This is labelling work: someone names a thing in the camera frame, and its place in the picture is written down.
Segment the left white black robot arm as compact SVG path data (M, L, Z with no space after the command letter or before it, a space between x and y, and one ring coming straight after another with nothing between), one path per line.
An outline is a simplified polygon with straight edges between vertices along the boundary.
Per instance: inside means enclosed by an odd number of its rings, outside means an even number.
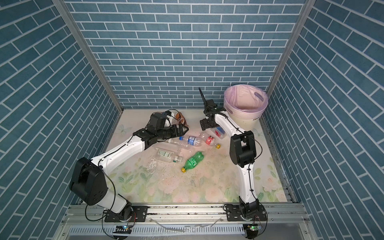
M189 128L183 124L165 128L148 126L133 133L132 137L112 150L87 159L77 160L69 189L87 205L98 205L126 220L131 216L132 204L119 196L116 187L107 186L109 174L134 155L141 153L160 140L184 136Z

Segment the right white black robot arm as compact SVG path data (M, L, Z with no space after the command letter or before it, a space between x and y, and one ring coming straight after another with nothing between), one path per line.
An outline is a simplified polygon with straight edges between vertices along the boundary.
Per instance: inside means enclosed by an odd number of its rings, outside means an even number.
M260 209L254 187L254 163L260 156L257 153L254 134L242 129L231 119L227 111L215 104L213 100L203 99L205 118L200 121L202 130L221 127L230 137L230 158L240 171L241 193L240 210L243 215Z

